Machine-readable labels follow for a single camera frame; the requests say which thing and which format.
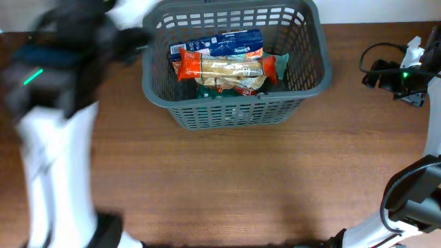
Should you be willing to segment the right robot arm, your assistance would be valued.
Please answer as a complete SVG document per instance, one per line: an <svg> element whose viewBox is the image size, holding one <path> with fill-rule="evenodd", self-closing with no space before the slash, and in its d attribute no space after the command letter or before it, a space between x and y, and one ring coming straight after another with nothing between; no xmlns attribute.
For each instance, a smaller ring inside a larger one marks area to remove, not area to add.
<svg viewBox="0 0 441 248"><path fill-rule="evenodd" d="M404 53L402 62L377 60L362 82L386 89L395 100L415 107L429 97L422 158L390 178L378 211L319 243L319 247L401 247L406 238L440 228L440 26L432 29L425 47L420 43L420 37L415 37L406 45L398 45Z"/></svg>

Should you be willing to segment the orange cracker package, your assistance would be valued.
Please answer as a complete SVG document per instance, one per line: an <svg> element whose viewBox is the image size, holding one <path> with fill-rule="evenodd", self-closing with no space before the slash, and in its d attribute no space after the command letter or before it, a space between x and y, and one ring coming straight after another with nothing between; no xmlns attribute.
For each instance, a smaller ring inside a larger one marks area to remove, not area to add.
<svg viewBox="0 0 441 248"><path fill-rule="evenodd" d="M266 76L277 84L276 58L271 55L264 59L220 59L199 52L179 49L181 65L178 80L201 77L254 77Z"/></svg>

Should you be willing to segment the white teal small packet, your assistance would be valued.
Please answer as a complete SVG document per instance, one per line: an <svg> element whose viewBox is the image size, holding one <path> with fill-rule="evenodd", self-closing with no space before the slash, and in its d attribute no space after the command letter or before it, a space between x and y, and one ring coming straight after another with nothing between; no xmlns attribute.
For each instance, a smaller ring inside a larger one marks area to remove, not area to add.
<svg viewBox="0 0 441 248"><path fill-rule="evenodd" d="M286 53L284 55L275 55L274 57L276 59L275 62L275 68L276 68L276 73L278 76L279 80L283 80L283 77L285 75L285 69L287 68L287 63L289 61L289 54Z"/></svg>

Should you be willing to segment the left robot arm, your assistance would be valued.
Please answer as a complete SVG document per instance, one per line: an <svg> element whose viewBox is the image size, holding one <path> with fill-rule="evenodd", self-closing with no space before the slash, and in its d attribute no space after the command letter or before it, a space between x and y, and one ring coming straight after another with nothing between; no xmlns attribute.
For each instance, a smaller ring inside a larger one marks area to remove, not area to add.
<svg viewBox="0 0 441 248"><path fill-rule="evenodd" d="M109 64L131 61L152 35L120 28L114 1L57 1L1 71L21 139L30 210L26 247L142 247L119 214L99 212L90 189L96 97Z"/></svg>

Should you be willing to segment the beige paper snack pouch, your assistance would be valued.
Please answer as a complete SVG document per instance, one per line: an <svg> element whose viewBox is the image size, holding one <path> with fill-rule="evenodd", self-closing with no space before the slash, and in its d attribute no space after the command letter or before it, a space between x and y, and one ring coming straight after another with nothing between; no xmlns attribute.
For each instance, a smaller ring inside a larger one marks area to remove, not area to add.
<svg viewBox="0 0 441 248"><path fill-rule="evenodd" d="M267 79L266 76L256 77L203 77L195 78L195 81L205 87L217 87L224 90L233 87L258 90Z"/></svg>

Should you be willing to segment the green Nescafe coffee bag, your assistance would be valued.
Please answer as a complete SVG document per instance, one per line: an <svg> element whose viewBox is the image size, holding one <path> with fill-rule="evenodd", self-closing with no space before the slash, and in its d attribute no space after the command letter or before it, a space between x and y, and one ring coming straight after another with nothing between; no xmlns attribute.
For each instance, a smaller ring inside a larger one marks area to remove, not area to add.
<svg viewBox="0 0 441 248"><path fill-rule="evenodd" d="M218 86L204 86L198 84L196 86L196 97L198 99L215 99L215 98L229 98L236 96L257 96L258 94L264 94L259 90L253 90L246 87L232 87L229 89L223 89Z"/></svg>

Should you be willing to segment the blue biscuit package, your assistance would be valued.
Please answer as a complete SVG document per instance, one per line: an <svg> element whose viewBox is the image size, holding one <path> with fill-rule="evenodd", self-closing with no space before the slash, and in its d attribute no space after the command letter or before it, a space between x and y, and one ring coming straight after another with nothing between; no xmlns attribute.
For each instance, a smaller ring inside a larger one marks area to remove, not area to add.
<svg viewBox="0 0 441 248"><path fill-rule="evenodd" d="M175 71L181 64L179 48L224 59L259 59L263 56L263 38L260 30L254 29L222 33L170 45Z"/></svg>

